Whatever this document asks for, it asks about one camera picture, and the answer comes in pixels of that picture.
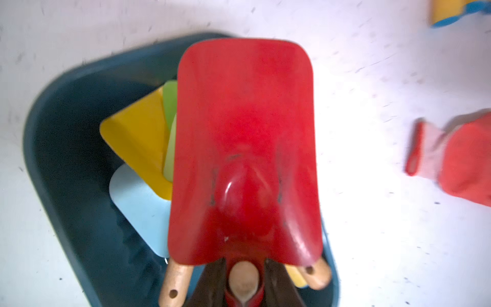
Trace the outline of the red shovel wooden handle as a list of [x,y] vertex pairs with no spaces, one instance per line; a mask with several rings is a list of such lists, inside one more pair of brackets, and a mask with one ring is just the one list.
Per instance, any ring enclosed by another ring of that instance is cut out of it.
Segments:
[[198,42],[178,67],[168,248],[181,265],[264,271],[322,255],[313,69],[284,40]]

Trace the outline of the yellow shovel blue handle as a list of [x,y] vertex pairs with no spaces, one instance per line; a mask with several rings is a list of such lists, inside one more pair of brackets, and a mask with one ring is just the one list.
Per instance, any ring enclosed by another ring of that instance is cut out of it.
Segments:
[[490,15],[490,1],[484,0],[433,0],[431,1],[430,25],[442,28],[470,14]]

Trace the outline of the teal storage box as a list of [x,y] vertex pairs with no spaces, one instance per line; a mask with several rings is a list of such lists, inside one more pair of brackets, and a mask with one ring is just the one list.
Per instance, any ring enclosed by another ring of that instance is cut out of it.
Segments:
[[[52,82],[30,111],[26,167],[93,306],[159,306],[171,258],[157,256],[111,200],[111,177],[126,163],[102,139],[100,124],[166,82],[178,82],[185,51],[220,38],[238,37],[199,33],[76,68]],[[314,264],[283,264],[305,306],[338,305],[339,279],[323,221],[322,243]],[[205,266],[194,266],[185,303]],[[226,306],[264,306],[265,269],[248,261],[226,268]]]

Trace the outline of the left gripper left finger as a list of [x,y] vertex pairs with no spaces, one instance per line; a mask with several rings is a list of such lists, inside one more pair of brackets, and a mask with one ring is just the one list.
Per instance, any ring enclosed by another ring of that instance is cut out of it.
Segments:
[[185,303],[190,307],[226,306],[226,260],[218,259],[207,264],[191,298]]

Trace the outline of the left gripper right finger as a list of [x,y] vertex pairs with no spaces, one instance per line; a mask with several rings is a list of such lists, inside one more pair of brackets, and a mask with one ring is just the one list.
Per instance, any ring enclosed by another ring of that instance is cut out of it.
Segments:
[[283,264],[267,259],[264,269],[264,306],[305,307]]

